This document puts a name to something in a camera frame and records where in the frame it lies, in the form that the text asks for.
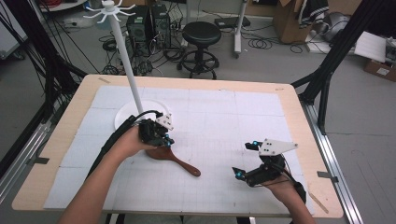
black stool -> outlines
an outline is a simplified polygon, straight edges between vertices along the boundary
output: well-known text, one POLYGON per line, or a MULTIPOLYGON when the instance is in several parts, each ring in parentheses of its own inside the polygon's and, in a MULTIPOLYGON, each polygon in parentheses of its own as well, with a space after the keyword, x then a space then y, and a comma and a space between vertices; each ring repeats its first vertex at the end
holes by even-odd
POLYGON ((207 47, 218 43, 221 39, 220 29, 209 22, 194 21, 187 24, 183 29, 183 38, 190 44, 195 45, 198 50, 186 53, 177 64, 177 70, 181 70, 182 66, 190 71, 190 78, 193 74, 201 74, 212 72, 213 79, 216 79, 216 73, 213 69, 219 67, 219 60, 215 55, 204 51, 207 47))

grid paper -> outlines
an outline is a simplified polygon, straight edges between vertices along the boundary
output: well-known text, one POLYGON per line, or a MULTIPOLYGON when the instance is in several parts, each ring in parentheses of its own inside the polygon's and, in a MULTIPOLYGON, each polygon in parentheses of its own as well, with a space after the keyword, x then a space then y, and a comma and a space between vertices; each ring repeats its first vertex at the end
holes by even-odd
MULTIPOLYGON (((195 177, 172 161, 156 161, 144 151, 119 167, 104 210, 205 215, 274 216, 288 214, 266 188, 250 188, 234 178, 232 167, 260 166, 246 142, 265 138, 292 141, 276 94, 138 88, 142 100, 156 100, 172 113, 174 154, 201 171, 195 177)), ((82 185, 107 138, 118 111, 133 100, 129 87, 104 86, 95 95, 57 173, 44 205, 65 209, 82 185)), ((295 151, 284 153, 291 172, 305 189, 295 151)), ((313 214, 312 201, 307 207, 313 214)))

gray floor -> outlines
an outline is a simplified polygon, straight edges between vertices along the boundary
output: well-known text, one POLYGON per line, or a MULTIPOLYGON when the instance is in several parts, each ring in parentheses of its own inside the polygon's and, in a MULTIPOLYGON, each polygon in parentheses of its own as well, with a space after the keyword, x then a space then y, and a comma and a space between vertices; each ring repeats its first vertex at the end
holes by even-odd
MULTIPOLYGON (((200 20, 213 21, 207 15, 200 20)), ((250 29, 270 24, 267 20, 251 18, 250 29)), ((257 31, 267 37, 275 36, 273 28, 257 31)), ((93 64, 105 66, 106 53, 97 40, 108 31, 95 27, 81 29, 70 34, 93 64)), ((64 40, 73 63, 81 69, 96 73, 83 59, 70 41, 64 40)), ((233 36, 225 33, 218 44, 209 50, 220 62, 216 70, 218 79, 252 82, 291 83, 315 71, 325 55, 293 53, 290 46, 274 44, 270 49, 253 49, 243 40, 243 52, 239 59, 233 57, 233 36)), ((336 70, 330 90, 326 129, 334 153, 361 212, 364 223, 396 223, 396 145, 394 127, 396 119, 396 86, 393 82, 367 74, 363 71, 366 59, 347 56, 336 70)), ((165 63, 158 69, 164 77, 184 77, 188 74, 177 71, 175 63, 165 63)), ((160 77, 154 70, 150 76, 160 77)), ((210 74, 196 78, 210 79, 210 74)), ((0 158, 4 156, 43 102, 43 95, 32 65, 25 61, 0 62, 0 158)), ((1 223, 53 223, 57 212, 14 211, 11 203, 29 167, 18 179, 13 190, 0 204, 1 223)), ((283 218, 258 218, 258 223, 289 223, 283 218)), ((318 219, 318 223, 346 223, 340 219, 318 219)))

table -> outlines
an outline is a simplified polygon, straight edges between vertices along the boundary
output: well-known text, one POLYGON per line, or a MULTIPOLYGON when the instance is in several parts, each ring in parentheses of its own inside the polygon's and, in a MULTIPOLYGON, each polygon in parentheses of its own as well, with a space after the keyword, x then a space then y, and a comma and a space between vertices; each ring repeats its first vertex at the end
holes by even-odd
MULTIPOLYGON (((308 184, 308 193, 314 201, 314 217, 341 217, 342 207, 328 178, 318 177, 317 171, 326 172, 315 138, 301 108, 294 88, 289 84, 254 83, 164 77, 136 77, 139 87, 231 90, 269 92, 278 95, 288 123, 290 134, 301 150, 297 155, 308 184)), ((127 77, 89 75, 78 88, 73 100, 44 147, 41 157, 49 158, 47 164, 35 164, 18 192, 12 207, 16 210, 44 211, 57 169, 74 135, 89 109, 96 91, 103 85, 128 86, 127 77)))

white pole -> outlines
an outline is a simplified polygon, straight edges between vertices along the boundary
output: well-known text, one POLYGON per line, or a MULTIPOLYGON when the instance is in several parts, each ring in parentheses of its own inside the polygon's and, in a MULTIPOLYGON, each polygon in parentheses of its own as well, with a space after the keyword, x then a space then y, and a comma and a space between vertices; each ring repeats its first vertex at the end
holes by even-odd
POLYGON ((119 22, 114 16, 109 16, 111 28, 113 29, 113 35, 116 38, 117 45, 121 55, 121 60, 125 69, 126 76, 128 77, 129 84, 131 86, 132 94, 134 96, 134 102, 137 106, 139 114, 143 113, 142 102, 140 101, 139 92, 137 90, 136 82, 134 81, 134 72, 132 71, 131 62, 129 61, 128 53, 125 48, 125 42, 122 38, 122 32, 119 22))

